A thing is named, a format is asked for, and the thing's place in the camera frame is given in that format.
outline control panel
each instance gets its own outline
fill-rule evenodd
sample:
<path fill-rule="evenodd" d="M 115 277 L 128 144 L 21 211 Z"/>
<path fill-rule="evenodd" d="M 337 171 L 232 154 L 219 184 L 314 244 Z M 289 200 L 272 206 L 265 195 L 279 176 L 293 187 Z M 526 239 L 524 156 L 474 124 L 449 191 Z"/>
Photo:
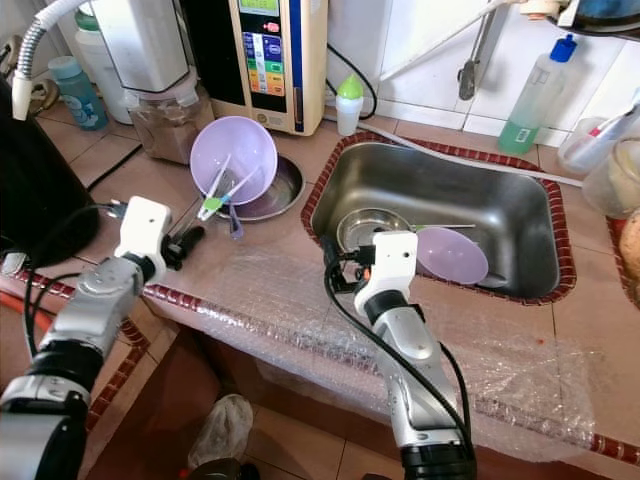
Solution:
<path fill-rule="evenodd" d="M 285 59 L 278 0 L 238 0 L 254 107 L 286 112 Z"/>

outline dish soap bottle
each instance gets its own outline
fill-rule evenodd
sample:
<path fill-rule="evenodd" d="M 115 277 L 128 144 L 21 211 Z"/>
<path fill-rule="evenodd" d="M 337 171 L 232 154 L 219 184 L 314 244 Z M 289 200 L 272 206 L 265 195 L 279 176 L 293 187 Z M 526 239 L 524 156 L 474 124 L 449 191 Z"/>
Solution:
<path fill-rule="evenodd" d="M 338 133 L 342 136 L 356 133 L 360 110 L 364 103 L 362 84 L 352 73 L 342 82 L 336 95 L 336 110 L 338 112 Z"/>
<path fill-rule="evenodd" d="M 60 87 L 60 96 L 81 129 L 99 130 L 107 124 L 102 103 L 75 58 L 49 60 L 49 71 Z"/>
<path fill-rule="evenodd" d="M 545 121 L 549 110 L 562 92 L 567 77 L 567 63 L 576 48 L 573 35 L 560 38 L 550 55 L 536 60 L 527 83 L 502 129 L 498 147 L 506 153 L 527 153 Z"/>

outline stainless steel plate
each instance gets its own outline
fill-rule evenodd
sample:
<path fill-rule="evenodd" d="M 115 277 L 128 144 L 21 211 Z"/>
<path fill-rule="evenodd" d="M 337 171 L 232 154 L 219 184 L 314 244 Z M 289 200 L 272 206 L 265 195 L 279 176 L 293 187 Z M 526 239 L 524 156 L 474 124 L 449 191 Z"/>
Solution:
<path fill-rule="evenodd" d="M 390 210 L 363 208 L 345 215 L 340 220 L 336 238 L 344 252 L 351 252 L 364 245 L 371 245 L 373 236 L 378 232 L 410 229 L 405 219 Z"/>
<path fill-rule="evenodd" d="M 238 218 L 243 222 L 259 222 L 289 210 L 304 190 L 304 178 L 291 160 L 278 155 L 278 169 L 269 189 L 253 202 L 236 205 Z M 229 207 L 224 205 L 218 215 L 229 218 Z"/>

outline stainless steel sink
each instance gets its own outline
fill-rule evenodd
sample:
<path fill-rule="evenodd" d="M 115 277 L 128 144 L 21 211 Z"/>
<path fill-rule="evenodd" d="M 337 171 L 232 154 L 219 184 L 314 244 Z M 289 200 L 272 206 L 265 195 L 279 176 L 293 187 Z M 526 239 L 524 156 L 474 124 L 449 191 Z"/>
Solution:
<path fill-rule="evenodd" d="M 340 220 L 361 208 L 392 210 L 411 224 L 476 224 L 460 231 L 489 260 L 493 278 L 481 288 L 528 299 L 558 284 L 547 193 L 532 178 L 456 165 L 405 147 L 360 143 L 342 152 L 311 228 L 318 237 L 335 238 Z"/>

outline white bottle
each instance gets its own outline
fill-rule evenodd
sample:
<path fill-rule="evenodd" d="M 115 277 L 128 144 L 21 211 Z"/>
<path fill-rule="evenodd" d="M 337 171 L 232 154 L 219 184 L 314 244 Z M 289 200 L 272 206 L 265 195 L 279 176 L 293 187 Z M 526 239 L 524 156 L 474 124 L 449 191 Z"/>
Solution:
<path fill-rule="evenodd" d="M 550 55 L 538 57 L 498 139 L 501 151 L 519 155 L 529 151 L 564 88 L 567 62 L 575 48 L 569 34 L 556 42 Z"/>
<path fill-rule="evenodd" d="M 338 133 L 342 136 L 356 133 L 360 111 L 364 103 L 362 84 L 354 74 L 342 82 L 336 95 L 336 110 L 338 112 Z"/>
<path fill-rule="evenodd" d="M 113 118 L 120 123 L 132 125 L 131 117 L 124 103 L 124 89 L 113 66 L 107 46 L 102 40 L 98 22 L 92 15 L 78 10 L 75 15 L 78 31 L 76 42 L 82 56 L 91 69 L 91 74 L 102 92 L 104 103 Z"/>

